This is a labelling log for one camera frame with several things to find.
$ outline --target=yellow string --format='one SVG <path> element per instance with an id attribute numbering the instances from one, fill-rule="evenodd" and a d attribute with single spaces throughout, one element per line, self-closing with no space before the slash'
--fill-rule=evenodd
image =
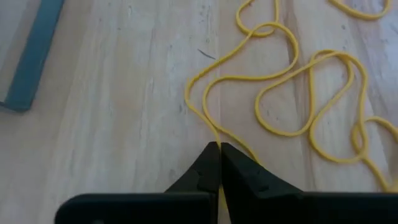
<path id="1" fill-rule="evenodd" d="M 366 14 L 361 11 L 352 9 L 348 7 L 346 4 L 342 3 L 341 0 L 329 0 L 330 3 L 335 5 L 338 9 L 342 10 L 343 12 L 347 13 L 348 15 L 358 18 L 358 19 L 363 19 L 366 21 L 373 21 L 376 19 L 380 19 L 384 15 L 387 14 L 391 7 L 391 0 L 384 0 L 384 9 L 378 13 L 378 14 Z"/>
<path id="2" fill-rule="evenodd" d="M 366 131 L 365 127 L 365 122 L 367 121 L 375 121 L 376 123 L 380 124 L 381 126 L 385 127 L 389 132 L 393 134 L 395 137 L 396 141 L 398 142 L 398 129 L 394 127 L 390 122 L 387 120 L 380 118 L 378 116 L 372 116 L 370 118 L 365 118 L 364 117 L 364 105 L 365 105 L 365 97 L 366 97 L 366 88 L 368 85 L 368 73 L 364 66 L 361 64 L 361 62 L 356 59 L 355 57 L 351 56 L 350 54 L 347 54 L 346 52 L 341 52 L 337 50 L 320 50 L 318 52 L 315 52 L 309 63 L 304 65 L 303 67 L 296 69 L 295 71 L 291 71 L 288 73 L 294 65 L 297 63 L 297 60 L 299 58 L 299 43 L 297 42 L 297 39 L 293 35 L 293 33 L 284 25 L 278 22 L 279 19 L 279 0 L 274 0 L 274 9 L 275 9 L 275 21 L 274 22 L 266 22 L 263 24 L 259 24 L 253 29 L 248 29 L 243 23 L 240 18 L 240 13 L 248 6 L 250 3 L 252 3 L 254 0 L 248 0 L 245 3 L 243 3 L 239 9 L 236 12 L 236 24 L 239 27 L 239 30 L 243 32 L 244 34 L 247 34 L 246 38 L 242 40 L 235 49 L 233 49 L 231 52 L 226 54 L 224 57 L 221 57 L 220 59 L 216 60 L 213 64 L 211 64 L 209 67 L 203 69 L 198 75 L 194 76 L 188 83 L 185 89 L 185 102 L 194 113 L 196 113 L 204 122 L 209 126 L 213 134 L 215 135 L 216 142 L 221 148 L 221 139 L 220 135 L 218 134 L 218 131 L 221 133 L 226 134 L 227 136 L 233 138 L 236 142 L 238 142 L 242 147 L 246 150 L 246 152 L 256 161 L 260 164 L 260 161 L 254 151 L 248 146 L 248 144 L 240 139 L 237 135 L 233 134 L 231 131 L 227 130 L 226 128 L 222 127 L 220 124 L 218 124 L 209 114 L 208 108 L 207 108 L 207 103 L 206 99 L 208 96 L 208 93 L 210 89 L 215 86 L 217 83 L 226 81 L 226 80 L 239 80 L 239 81 L 245 81 L 245 82 L 255 82 L 255 81 L 264 81 L 264 80 L 269 80 L 273 78 L 279 78 L 277 81 L 275 81 L 273 84 L 263 88 L 260 90 L 260 92 L 256 96 L 256 101 L 254 104 L 254 111 L 256 114 L 257 121 L 259 124 L 266 130 L 279 135 L 279 136 L 286 136 L 286 137 L 294 137 L 294 136 L 299 136 L 303 134 L 304 132 L 308 131 L 308 140 L 311 144 L 311 146 L 314 148 L 314 150 L 324 159 L 340 163 L 340 164 L 352 164 L 358 161 L 363 161 L 371 170 L 371 172 L 376 176 L 376 179 L 379 181 L 382 189 L 384 191 L 396 191 L 398 192 L 398 182 L 394 184 L 392 187 L 389 187 L 389 184 L 387 180 L 384 178 L 382 175 L 381 171 L 377 168 L 375 163 L 373 163 L 372 160 L 370 160 L 368 156 L 369 152 L 369 139 L 368 139 L 368 134 Z M 350 16 L 357 17 L 359 19 L 364 19 L 364 20 L 374 20 L 382 17 L 391 7 L 390 0 L 385 0 L 385 7 L 383 11 L 379 14 L 376 15 L 370 15 L 370 14 L 365 14 L 359 11 L 356 11 L 354 9 L 349 8 L 348 6 L 342 4 L 339 0 L 329 0 L 332 4 L 334 4 L 336 7 L 344 11 Z M 258 32 L 260 28 L 263 27 L 270 27 L 271 30 L 266 31 L 266 32 Z M 202 96 L 202 107 L 203 107 L 203 112 L 202 114 L 200 111 L 198 111 L 190 102 L 190 90 L 192 86 L 195 84 L 196 81 L 198 81 L 201 77 L 204 77 L 208 72 L 212 71 L 214 68 L 220 66 L 223 64 L 225 61 L 229 60 L 231 57 L 236 55 L 246 44 L 246 42 L 251 38 L 251 37 L 267 37 L 271 34 L 274 33 L 276 29 L 280 29 L 285 33 L 285 35 L 289 38 L 293 53 L 294 53 L 294 58 L 292 63 L 286 67 L 285 69 L 271 74 L 271 75 L 264 75 L 261 77 L 250 77 L 250 76 L 243 76 L 243 75 L 236 75 L 236 76 L 223 76 L 214 79 L 212 82 L 208 84 L 208 86 L 205 88 L 205 91 L 203 92 Z M 347 69 L 347 75 L 348 75 L 348 80 L 346 84 L 333 96 L 333 98 L 319 111 L 318 114 L 315 114 L 315 90 L 314 90 L 314 80 L 313 80 L 313 68 L 315 65 L 319 64 L 320 62 L 324 62 L 328 58 L 336 57 L 338 58 L 346 67 Z M 316 142 L 315 140 L 315 128 L 320 120 L 320 118 L 343 96 L 343 94 L 351 87 L 354 81 L 354 71 L 352 68 L 352 65 L 354 65 L 359 73 L 361 74 L 362 78 L 362 84 L 361 84 L 361 92 L 359 93 L 359 103 L 358 103 L 358 110 L 357 110 L 357 116 L 358 120 L 354 124 L 352 130 L 351 130 L 351 142 L 353 145 L 353 148 L 357 155 L 355 155 L 352 158 L 348 159 L 342 159 L 342 158 L 337 158 L 335 156 L 332 156 L 325 152 Z M 309 93 L 309 98 L 310 98 L 310 112 L 308 116 L 308 121 L 304 124 L 304 126 L 299 129 L 298 131 L 295 132 L 287 132 L 283 130 L 276 129 L 269 125 L 267 121 L 265 121 L 262 116 L 261 116 L 261 111 L 259 109 L 259 102 L 263 95 L 267 93 L 269 90 L 285 83 L 286 81 L 290 80 L 291 78 L 297 76 L 299 73 L 306 72 L 308 71 L 308 93 Z"/>

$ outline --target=wood grain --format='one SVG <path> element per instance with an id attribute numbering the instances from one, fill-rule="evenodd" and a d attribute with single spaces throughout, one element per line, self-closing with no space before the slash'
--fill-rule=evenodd
<path id="1" fill-rule="evenodd" d="M 177 180 L 214 140 L 185 106 L 184 86 L 213 61 L 201 51 L 220 58 L 244 38 L 234 23 L 241 3 L 66 0 L 32 109 L 0 113 L 0 223 L 52 223 L 58 206 L 76 194 L 161 192 Z M 381 9 L 379 1 L 347 3 L 367 12 Z M 243 21 L 248 27 L 270 21 L 272 8 L 272 1 L 257 0 L 243 12 Z M 386 17 L 364 22 L 327 1 L 285 0 L 280 21 L 300 42 L 297 67 L 326 48 L 360 58 L 370 74 L 366 114 L 398 125 L 397 2 Z M 12 54 L 4 53 L 1 44 L 0 62 Z M 252 39 L 195 85 L 192 100 L 200 108 L 201 93 L 214 77 L 270 74 L 290 60 L 283 33 Z M 319 109 L 344 84 L 346 74 L 336 60 L 315 71 Z M 317 128 L 318 142 L 339 157 L 353 155 L 348 134 L 360 81 L 357 77 Z M 221 83 L 210 93 L 211 115 L 245 139 L 270 171 L 302 190 L 379 191 L 362 163 L 332 164 L 314 153 L 306 134 L 282 138 L 261 129 L 254 97 L 271 82 Z M 268 93 L 261 110 L 275 127 L 301 127 L 308 116 L 306 74 Z M 387 177 L 397 177 L 397 144 L 382 128 L 367 127 L 371 157 Z M 220 222 L 228 223 L 223 208 L 220 213 Z"/>

